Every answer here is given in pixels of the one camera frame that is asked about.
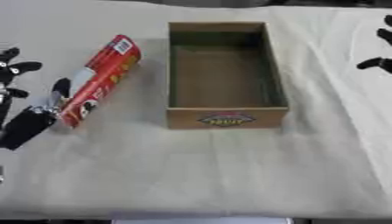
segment cardboard box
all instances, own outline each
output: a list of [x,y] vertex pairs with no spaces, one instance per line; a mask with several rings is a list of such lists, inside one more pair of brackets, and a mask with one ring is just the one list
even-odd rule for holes
[[273,128],[288,111],[264,23],[170,23],[171,129]]

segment cylindrical container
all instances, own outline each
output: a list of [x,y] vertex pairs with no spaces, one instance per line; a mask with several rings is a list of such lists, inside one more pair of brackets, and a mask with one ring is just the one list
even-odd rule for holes
[[139,48],[130,38],[117,35],[71,80],[70,98],[59,119],[73,128],[78,126],[140,57]]

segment white fabric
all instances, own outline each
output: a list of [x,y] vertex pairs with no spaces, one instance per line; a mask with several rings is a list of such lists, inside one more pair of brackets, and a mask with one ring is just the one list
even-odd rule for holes
[[[14,115],[118,33],[136,41],[143,60],[71,134],[47,131],[20,150],[0,151],[0,211],[391,217],[392,76],[355,68],[392,58],[375,35],[389,12],[3,0],[0,46],[19,46],[19,60],[44,63],[17,79],[31,97],[17,101]],[[267,22],[290,101],[283,127],[168,130],[170,21]]]

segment red can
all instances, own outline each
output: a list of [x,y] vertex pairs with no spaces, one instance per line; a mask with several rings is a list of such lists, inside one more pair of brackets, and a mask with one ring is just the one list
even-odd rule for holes
[[59,119],[68,126],[78,126],[140,58],[137,45],[117,35],[71,80],[70,98]]

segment box label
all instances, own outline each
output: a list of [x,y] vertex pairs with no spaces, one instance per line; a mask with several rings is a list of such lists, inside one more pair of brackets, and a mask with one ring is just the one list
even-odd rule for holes
[[239,126],[244,123],[251,123],[256,119],[250,115],[240,112],[217,112],[199,119],[201,123],[218,126],[222,128]]

